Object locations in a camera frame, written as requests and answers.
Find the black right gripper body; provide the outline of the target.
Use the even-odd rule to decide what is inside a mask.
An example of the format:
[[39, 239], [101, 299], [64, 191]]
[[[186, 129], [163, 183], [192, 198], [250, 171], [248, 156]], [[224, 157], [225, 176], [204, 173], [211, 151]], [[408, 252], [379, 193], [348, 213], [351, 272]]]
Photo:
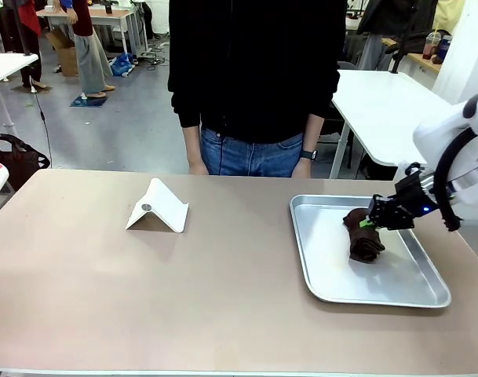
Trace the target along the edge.
[[433, 190], [433, 174], [411, 171], [395, 183], [392, 214], [401, 221], [413, 221], [438, 210]]

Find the person's left hand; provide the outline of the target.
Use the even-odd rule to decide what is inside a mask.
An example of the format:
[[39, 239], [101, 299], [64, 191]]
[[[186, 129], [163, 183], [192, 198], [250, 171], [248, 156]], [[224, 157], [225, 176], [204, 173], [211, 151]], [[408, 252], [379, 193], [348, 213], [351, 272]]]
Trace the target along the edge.
[[312, 165], [312, 161], [310, 159], [300, 158], [291, 174], [291, 177], [292, 178], [310, 178], [311, 165]]

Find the person's right hand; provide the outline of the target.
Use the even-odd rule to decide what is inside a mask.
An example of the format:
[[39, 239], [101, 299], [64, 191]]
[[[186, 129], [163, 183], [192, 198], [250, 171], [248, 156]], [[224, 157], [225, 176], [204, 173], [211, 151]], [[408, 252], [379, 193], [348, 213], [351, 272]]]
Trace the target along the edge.
[[209, 172], [203, 160], [199, 158], [188, 159], [189, 173], [194, 175], [208, 175]]

